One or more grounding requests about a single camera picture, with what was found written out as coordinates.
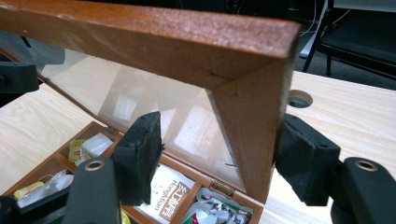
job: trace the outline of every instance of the table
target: table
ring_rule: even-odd
[[[342,148],[396,176],[396,91],[294,72],[292,90],[309,93],[308,108],[287,107]],[[94,119],[46,84],[0,108],[0,193],[24,177]],[[262,223],[330,223],[330,206],[306,207],[274,172]]]

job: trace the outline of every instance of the metal hinge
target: metal hinge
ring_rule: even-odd
[[[213,180],[210,188],[215,189],[230,197],[233,197],[233,195],[235,194],[235,189],[224,183],[219,182],[218,180]]]
[[[119,131],[117,131],[117,130],[111,128],[111,127],[106,127],[106,132],[111,134],[111,135],[113,135],[113,136],[116,136],[119,133]]]

